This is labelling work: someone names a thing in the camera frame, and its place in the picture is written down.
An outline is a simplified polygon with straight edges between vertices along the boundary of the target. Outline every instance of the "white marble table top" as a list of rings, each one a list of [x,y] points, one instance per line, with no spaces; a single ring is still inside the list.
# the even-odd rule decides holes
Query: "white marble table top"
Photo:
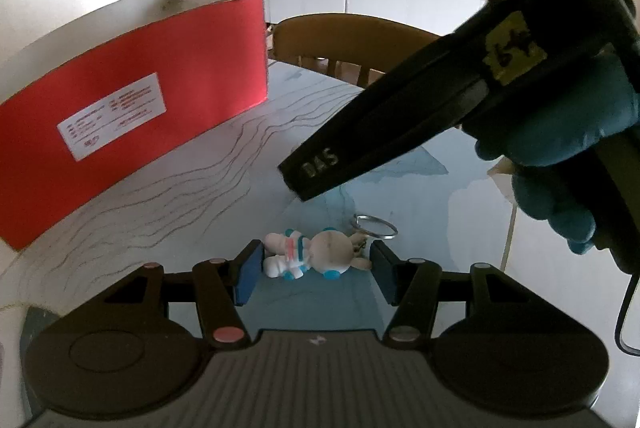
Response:
[[[273,63],[268,101],[143,167],[0,261],[0,410],[20,379],[22,325],[14,319],[11,328],[6,318],[24,318],[2,311],[36,306],[63,315],[148,261],[189,271],[212,257],[232,259],[270,231],[348,232],[357,212],[398,227],[387,243],[401,259],[423,257],[448,271],[479,261],[498,266],[511,204],[486,175],[492,163],[478,159],[473,139],[456,129],[306,203],[287,189],[277,165],[359,91]],[[393,308],[369,273],[350,269],[335,281],[313,271],[296,281],[262,277],[239,313],[252,334],[380,332]],[[193,308],[172,308],[170,317],[196,329]]]

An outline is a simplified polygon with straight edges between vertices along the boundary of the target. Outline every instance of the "wooden chair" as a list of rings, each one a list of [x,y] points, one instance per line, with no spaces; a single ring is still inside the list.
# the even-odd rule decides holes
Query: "wooden chair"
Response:
[[[272,56],[300,66],[305,58],[327,59],[326,74],[332,77],[336,77],[338,62],[355,64],[360,66],[357,85],[366,87],[372,70],[386,73],[437,38],[436,34],[384,18],[301,15],[276,25]]]

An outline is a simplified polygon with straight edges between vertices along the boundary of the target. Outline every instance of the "metal screw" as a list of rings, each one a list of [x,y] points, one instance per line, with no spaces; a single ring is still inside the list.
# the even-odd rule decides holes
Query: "metal screw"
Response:
[[[244,338],[244,331],[238,327],[218,327],[213,331],[213,339],[220,343],[236,343]]]
[[[395,342],[411,343],[420,337],[420,331],[410,325],[399,325],[389,331],[389,338]]]

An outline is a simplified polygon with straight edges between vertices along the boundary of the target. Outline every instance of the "toy keychain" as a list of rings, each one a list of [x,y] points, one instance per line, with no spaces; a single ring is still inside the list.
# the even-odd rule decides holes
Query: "toy keychain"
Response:
[[[384,224],[393,234],[380,235],[366,230],[360,226],[360,220]],[[262,262],[265,275],[270,278],[283,277],[286,280],[295,280],[302,277],[309,268],[313,268],[325,278],[336,280],[350,267],[370,270],[371,262],[362,257],[362,248],[367,238],[392,239],[398,234],[398,229],[393,224],[372,215],[354,215],[352,224],[356,233],[350,237],[335,228],[325,228],[312,239],[291,228],[285,231],[284,235],[267,234],[264,247],[274,255]]]

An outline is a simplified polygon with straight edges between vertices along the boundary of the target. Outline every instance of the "gloved hand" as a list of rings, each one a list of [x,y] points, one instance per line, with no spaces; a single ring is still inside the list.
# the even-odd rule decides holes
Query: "gloved hand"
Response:
[[[560,97],[524,119],[514,113],[500,122],[500,130],[478,135],[476,152],[485,160],[505,155],[519,165],[512,184],[520,208],[548,220],[569,248],[582,254],[593,246],[593,215],[546,167],[636,125],[639,97],[613,53],[601,53],[570,72],[574,81]]]

